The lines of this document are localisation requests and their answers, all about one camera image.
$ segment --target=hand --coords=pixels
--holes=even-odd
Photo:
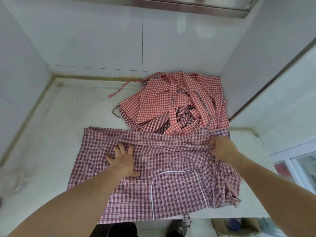
[[[229,158],[239,152],[235,144],[227,136],[214,136],[208,141],[209,146],[215,146],[211,154],[217,159],[230,163]]]
[[[123,178],[140,176],[140,172],[134,170],[133,145],[128,146],[127,153],[125,152],[122,143],[119,143],[118,147],[115,146],[113,149],[115,152],[115,159],[112,159],[109,155],[106,156],[107,161],[110,163],[110,167],[118,171]]]

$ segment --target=white window frame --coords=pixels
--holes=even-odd
[[[309,190],[310,192],[316,194],[316,191],[314,190],[314,188],[312,187],[308,179],[300,178],[299,173],[302,176],[302,173],[304,172],[302,167],[296,162],[294,162],[293,164],[292,161],[290,160],[292,158],[299,157],[302,155],[307,155],[315,151],[316,151],[316,139],[288,148],[286,150],[271,154],[270,158],[272,159],[273,163],[284,161],[295,183]]]

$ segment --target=white countertop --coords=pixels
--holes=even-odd
[[[58,79],[48,91],[31,124],[16,146],[8,166],[15,166],[22,153],[22,169],[30,173],[27,186],[17,195],[3,200],[0,209],[0,234],[12,231],[21,221],[44,203],[66,190],[81,146],[83,129],[89,126],[129,129],[123,119],[112,114],[119,102],[140,90],[130,83],[117,95],[108,98],[123,84],[116,81]],[[238,149],[252,160],[275,171],[260,139],[251,132],[231,130],[231,139]],[[29,145],[27,151],[23,146]],[[191,218],[266,217],[267,212],[243,181],[241,203],[237,208],[202,209]]]

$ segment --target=range hood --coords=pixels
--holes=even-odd
[[[121,6],[245,18],[258,0],[84,0]]]

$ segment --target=forearm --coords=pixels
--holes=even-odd
[[[239,172],[270,217],[287,236],[312,236],[315,233],[314,194],[279,177],[239,152],[231,155],[229,163]]]
[[[109,167],[50,200],[8,237],[89,236],[122,178]]]

